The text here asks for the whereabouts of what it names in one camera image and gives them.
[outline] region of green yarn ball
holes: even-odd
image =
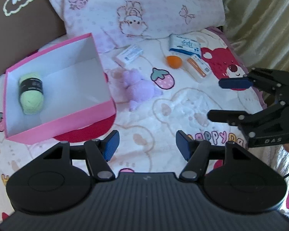
[[[29,78],[41,79],[37,73],[26,74],[19,79],[19,86],[24,80]],[[30,90],[23,92],[19,100],[24,114],[34,115],[42,110],[44,95],[40,91]]]

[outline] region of ribbed black surface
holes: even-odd
[[[173,173],[121,173],[86,201],[52,216],[14,213],[3,231],[289,231],[278,212],[241,216],[209,202],[196,184]]]

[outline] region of black circular pad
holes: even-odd
[[[90,177],[70,164],[69,155],[61,159],[49,157],[45,159],[42,154],[8,180],[6,192],[15,209],[51,214],[73,207],[90,192]]]
[[[28,185],[39,192],[56,190],[64,184],[64,176],[57,172],[41,172],[29,178]]]
[[[280,206],[287,185],[278,173],[252,155],[243,160],[226,159],[222,167],[204,179],[204,191],[213,202],[241,214],[266,212]]]

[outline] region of pink box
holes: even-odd
[[[25,115],[19,103],[19,78],[39,73],[44,105]],[[83,128],[116,113],[91,34],[69,39],[37,52],[6,71],[5,137],[34,144]]]

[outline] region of beige curtain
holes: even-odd
[[[224,0],[224,31],[244,64],[289,71],[289,0]]]

